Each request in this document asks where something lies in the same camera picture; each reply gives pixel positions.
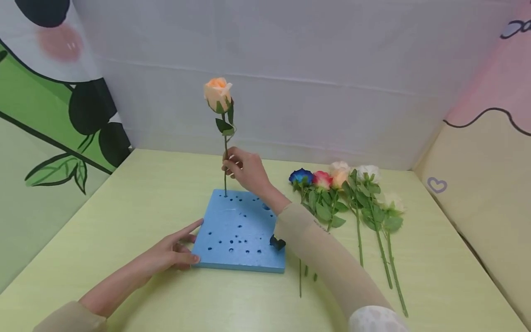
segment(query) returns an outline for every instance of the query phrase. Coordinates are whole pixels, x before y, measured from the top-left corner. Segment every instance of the foam block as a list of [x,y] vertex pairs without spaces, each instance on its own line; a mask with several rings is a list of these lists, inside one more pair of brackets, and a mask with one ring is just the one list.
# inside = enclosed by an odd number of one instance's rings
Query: foam block
[[247,191],[216,189],[192,252],[196,267],[284,273],[285,249],[269,244],[277,217]]

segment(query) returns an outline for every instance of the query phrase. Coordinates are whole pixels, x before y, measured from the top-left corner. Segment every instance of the white wall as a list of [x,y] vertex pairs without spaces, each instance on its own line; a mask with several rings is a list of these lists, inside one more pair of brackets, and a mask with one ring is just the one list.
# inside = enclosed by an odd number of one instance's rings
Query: white wall
[[413,166],[516,0],[74,0],[138,148],[221,154],[202,86],[234,84],[264,158]]

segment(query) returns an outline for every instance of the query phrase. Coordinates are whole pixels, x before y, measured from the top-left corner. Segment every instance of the cartoon wallpaper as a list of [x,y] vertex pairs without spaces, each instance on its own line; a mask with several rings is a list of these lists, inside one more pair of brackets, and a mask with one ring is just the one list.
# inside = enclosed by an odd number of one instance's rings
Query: cartoon wallpaper
[[530,30],[526,2],[414,169],[528,328]]
[[0,11],[0,291],[130,153],[70,0]]

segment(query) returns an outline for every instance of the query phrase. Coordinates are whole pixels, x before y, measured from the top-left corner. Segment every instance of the light green table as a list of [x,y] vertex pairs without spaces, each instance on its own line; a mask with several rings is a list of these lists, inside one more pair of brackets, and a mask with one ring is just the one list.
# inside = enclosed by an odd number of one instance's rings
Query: light green table
[[[221,157],[136,150],[0,295],[0,331],[30,331],[163,236],[200,218],[222,188]],[[287,177],[322,165],[264,161],[274,185],[296,199]],[[393,253],[412,331],[527,331],[412,172],[383,171],[382,188],[409,211]],[[241,190],[235,182],[229,188]],[[353,215],[333,235],[357,257]],[[374,233],[362,229],[365,268],[400,313],[387,286]],[[283,275],[193,269],[167,272],[110,318],[110,331],[345,331],[318,280],[303,281],[287,255]]]

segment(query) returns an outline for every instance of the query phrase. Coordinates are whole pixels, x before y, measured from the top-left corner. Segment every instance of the blue rose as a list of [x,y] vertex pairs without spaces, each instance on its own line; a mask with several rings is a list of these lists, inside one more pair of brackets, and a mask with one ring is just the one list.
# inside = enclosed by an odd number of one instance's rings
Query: blue rose
[[292,185],[298,184],[300,186],[308,186],[312,183],[312,180],[312,172],[303,168],[299,169],[298,171],[293,171],[293,173],[291,173],[289,176],[289,181],[292,183]]

